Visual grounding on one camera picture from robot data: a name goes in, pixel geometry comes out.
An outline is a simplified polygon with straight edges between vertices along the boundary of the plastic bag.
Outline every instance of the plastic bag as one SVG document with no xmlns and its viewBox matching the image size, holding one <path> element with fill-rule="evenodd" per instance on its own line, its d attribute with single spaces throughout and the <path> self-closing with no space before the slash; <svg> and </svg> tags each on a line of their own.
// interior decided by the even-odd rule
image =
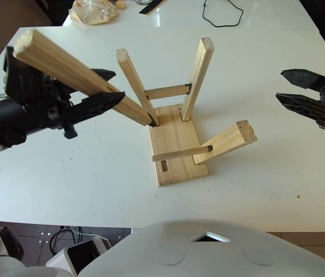
<svg viewBox="0 0 325 277">
<path fill-rule="evenodd" d="M 113 20 L 119 12 L 109 0 L 75 0 L 69 15 L 73 21 L 95 25 Z"/>
</svg>

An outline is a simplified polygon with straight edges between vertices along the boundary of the hole in wood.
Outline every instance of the hole in wood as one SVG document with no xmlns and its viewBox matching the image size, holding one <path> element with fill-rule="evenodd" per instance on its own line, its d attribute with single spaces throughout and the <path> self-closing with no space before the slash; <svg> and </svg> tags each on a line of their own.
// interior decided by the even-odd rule
<svg viewBox="0 0 325 277">
<path fill-rule="evenodd" d="M 161 167 L 162 167 L 162 171 L 163 171 L 163 172 L 168 171 L 168 163 L 167 163 L 166 160 L 162 160 L 162 161 L 161 161 Z"/>
</svg>

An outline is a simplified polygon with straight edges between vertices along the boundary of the wooden peg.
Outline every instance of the wooden peg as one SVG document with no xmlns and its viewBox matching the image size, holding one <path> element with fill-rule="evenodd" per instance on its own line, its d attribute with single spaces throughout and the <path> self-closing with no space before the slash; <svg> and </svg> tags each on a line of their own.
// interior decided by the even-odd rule
<svg viewBox="0 0 325 277">
<path fill-rule="evenodd" d="M 145 95 L 145 88 L 142 85 L 141 80 L 137 72 L 135 71 L 134 65 L 132 60 L 129 57 L 129 54 L 126 49 L 118 49 L 116 51 L 116 58 L 118 59 L 118 64 L 122 69 L 124 75 L 127 77 L 130 86 L 132 87 L 134 93 L 137 95 L 139 102 L 141 103 L 142 107 L 149 113 L 153 120 L 155 121 L 156 125 L 158 125 L 158 119 L 156 112 L 149 101 L 149 99 Z"/>
<path fill-rule="evenodd" d="M 204 143 L 202 146 L 212 145 L 213 150 L 208 153 L 193 155 L 193 160 L 195 164 L 200 164 L 218 155 L 254 143 L 256 140 L 255 132 L 248 121 L 238 121 L 227 130 Z"/>
<path fill-rule="evenodd" d="M 176 158 L 181 158 L 181 157 L 186 157 L 186 156 L 192 156 L 195 154 L 206 153 L 206 152 L 210 152 L 212 149 L 213 149 L 213 147 L 211 145 L 208 145 L 208 146 L 190 148 L 190 149 L 181 150 L 181 151 L 153 155 L 152 162 L 161 162 L 162 160 L 176 159 Z"/>
<path fill-rule="evenodd" d="M 148 89 L 147 91 L 145 91 L 145 93 L 147 99 L 152 100 L 188 94 L 190 93 L 190 87 L 191 84 L 175 85 L 173 87 Z"/>
<path fill-rule="evenodd" d="M 99 92 L 119 92 L 35 29 L 27 31 L 18 39 L 14 56 L 88 96 Z M 142 125 L 151 123 L 147 112 L 127 96 L 113 109 Z"/>
<path fill-rule="evenodd" d="M 191 119 L 192 110 L 195 105 L 198 92 L 201 88 L 203 78 L 205 78 L 205 74 L 207 68 L 209 67 L 209 63 L 211 57 L 214 53 L 214 44 L 210 38 L 203 38 L 200 40 L 195 63 L 193 67 L 193 71 L 191 74 L 190 82 L 192 83 L 192 88 L 190 94 L 188 94 L 184 98 L 184 102 L 182 105 L 182 119 L 183 121 L 188 121 Z"/>
</svg>

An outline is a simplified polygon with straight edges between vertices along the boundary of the small round object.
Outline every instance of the small round object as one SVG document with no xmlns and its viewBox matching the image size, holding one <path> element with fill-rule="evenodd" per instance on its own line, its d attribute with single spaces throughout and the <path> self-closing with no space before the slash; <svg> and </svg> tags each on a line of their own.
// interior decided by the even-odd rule
<svg viewBox="0 0 325 277">
<path fill-rule="evenodd" d="M 124 10 L 126 8 L 126 3 L 123 0 L 117 0 L 115 6 L 118 10 Z"/>
<path fill-rule="evenodd" d="M 244 249 L 242 253 L 251 262 L 262 267 L 269 267 L 274 263 L 274 258 L 262 249 Z"/>
<path fill-rule="evenodd" d="M 158 250 L 158 260 L 163 265 L 177 265 L 185 256 L 186 250 L 180 245 L 165 245 Z"/>
</svg>

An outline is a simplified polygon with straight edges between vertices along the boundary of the floor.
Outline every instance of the floor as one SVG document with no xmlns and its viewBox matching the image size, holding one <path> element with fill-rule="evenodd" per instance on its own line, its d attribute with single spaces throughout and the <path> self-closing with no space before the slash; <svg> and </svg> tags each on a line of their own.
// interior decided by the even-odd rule
<svg viewBox="0 0 325 277">
<path fill-rule="evenodd" d="M 50 26 L 49 19 L 42 13 L 34 0 L 0 0 L 0 52 L 19 27 Z M 60 226 L 5 223 L 22 243 L 25 251 L 22 262 L 25 265 L 45 265 L 52 257 L 48 243 Z M 130 234 L 128 228 L 83 227 L 85 233 L 96 233 L 107 237 L 112 245 Z M 325 258 L 325 233 L 273 233 L 291 243 L 299 245 Z M 73 244 L 70 234 L 58 242 L 58 248 Z"/>
<path fill-rule="evenodd" d="M 24 257 L 21 261 L 27 267 L 45 265 L 46 262 L 52 258 L 50 252 L 50 239 L 60 230 L 60 226 L 10 222 L 0 222 L 0 226 L 7 226 L 18 238 L 24 250 Z M 113 247 L 126 236 L 130 235 L 131 228 L 83 227 L 82 231 L 85 234 L 97 234 L 107 238 Z M 84 235 L 82 241 L 90 240 L 92 237 L 92 235 Z M 61 237 L 59 236 L 59 238 L 60 239 L 56 243 L 58 251 L 74 245 L 73 237 L 68 232 L 64 233 Z"/>
</svg>

